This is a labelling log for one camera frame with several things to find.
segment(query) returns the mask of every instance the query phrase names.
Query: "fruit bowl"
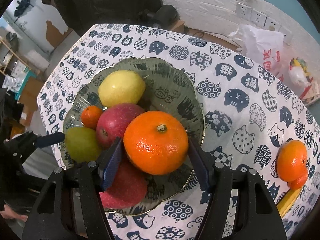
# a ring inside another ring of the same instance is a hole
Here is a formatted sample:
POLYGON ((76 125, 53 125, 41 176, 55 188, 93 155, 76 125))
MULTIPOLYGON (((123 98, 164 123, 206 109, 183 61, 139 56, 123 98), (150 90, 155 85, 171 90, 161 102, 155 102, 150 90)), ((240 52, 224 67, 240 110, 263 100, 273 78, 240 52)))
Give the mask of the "fruit bowl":
MULTIPOLYGON (((65 117, 64 133, 70 127, 83 126, 80 116, 86 107, 96 105, 106 109, 100 102, 98 88, 109 74, 117 70, 133 70, 144 79, 146 90, 138 103, 139 106, 145 111, 159 110, 171 114, 180 121, 189 136, 196 138, 199 144, 202 143, 205 130, 204 114, 196 99, 193 82, 183 71, 173 68, 159 58, 129 58, 113 67, 101 70, 89 84, 80 88, 72 108, 65 117)), ((74 161, 66 152, 64 142, 60 145, 60 151, 66 167, 72 167, 74 161)), ((146 213, 182 191, 193 174, 189 159, 169 174, 160 176, 146 174, 148 191, 139 204, 127 209, 105 209, 105 211, 132 216, 146 213)))

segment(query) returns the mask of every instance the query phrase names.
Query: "tangerine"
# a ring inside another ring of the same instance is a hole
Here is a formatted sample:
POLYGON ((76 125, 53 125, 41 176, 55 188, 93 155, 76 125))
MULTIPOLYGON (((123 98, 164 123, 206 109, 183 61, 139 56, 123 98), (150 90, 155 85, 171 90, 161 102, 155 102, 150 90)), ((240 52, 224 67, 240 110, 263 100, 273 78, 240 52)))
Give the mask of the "tangerine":
POLYGON ((279 152, 276 169, 280 179, 291 182, 300 178, 306 169, 308 158, 306 146, 299 140, 292 140, 279 152))
POLYGON ((128 125, 123 139, 130 161, 149 174, 173 172, 187 156, 187 132, 177 119, 165 112, 140 114, 128 125))
POLYGON ((303 187, 307 179, 308 179, 308 169, 307 167, 305 167, 303 175, 294 181, 288 182, 288 187, 293 190, 299 189, 303 187))
POLYGON ((97 106, 88 106, 81 114, 81 122, 87 128, 96 129, 103 110, 97 106))

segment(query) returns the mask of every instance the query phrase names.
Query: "fruit stem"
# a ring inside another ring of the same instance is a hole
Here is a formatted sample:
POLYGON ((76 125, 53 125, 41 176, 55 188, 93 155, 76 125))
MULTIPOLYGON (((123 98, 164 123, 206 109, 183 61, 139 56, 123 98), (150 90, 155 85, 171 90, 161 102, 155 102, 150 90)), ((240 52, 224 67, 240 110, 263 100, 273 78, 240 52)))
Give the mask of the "fruit stem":
POLYGON ((165 132, 167 130, 167 127, 164 124, 161 124, 157 127, 158 132, 165 132))

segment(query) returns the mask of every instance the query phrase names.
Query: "tablecloth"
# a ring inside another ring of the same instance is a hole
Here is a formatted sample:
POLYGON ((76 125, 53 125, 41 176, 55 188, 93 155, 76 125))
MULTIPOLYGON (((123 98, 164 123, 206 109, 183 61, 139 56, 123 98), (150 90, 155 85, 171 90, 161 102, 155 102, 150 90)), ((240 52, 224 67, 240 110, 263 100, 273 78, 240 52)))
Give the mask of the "tablecloth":
MULTIPOLYGON (((308 181, 283 219, 290 237, 319 196, 320 127, 281 81, 218 44, 144 26, 93 26, 61 60, 37 98, 47 134, 62 130, 80 88, 100 70, 129 57, 159 57, 183 70, 194 83, 205 114, 202 149, 232 169, 255 168, 276 203, 289 189, 276 173, 278 150, 292 139, 305 143, 308 181)), ((58 145, 53 151, 65 168, 68 160, 62 159, 58 145)), ((107 217, 116 239, 193 239, 209 198, 194 176, 178 195, 145 215, 107 217)), ((233 190, 223 236, 231 233, 236 203, 233 190)))

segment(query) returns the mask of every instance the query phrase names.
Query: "red apple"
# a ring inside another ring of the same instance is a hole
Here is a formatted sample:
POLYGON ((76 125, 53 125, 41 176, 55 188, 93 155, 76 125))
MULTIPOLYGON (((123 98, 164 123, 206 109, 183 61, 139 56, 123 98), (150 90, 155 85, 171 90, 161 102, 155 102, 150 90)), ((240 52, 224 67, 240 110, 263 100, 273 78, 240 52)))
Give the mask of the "red apple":
POLYGON ((96 129, 97 140, 104 148, 108 148, 116 137, 123 138, 125 129, 144 110, 132 103, 122 103, 108 108, 100 116, 96 129))
POLYGON ((112 186, 100 192, 100 198, 104 208, 122 209, 138 204, 146 193, 147 182, 143 173, 123 158, 112 186))

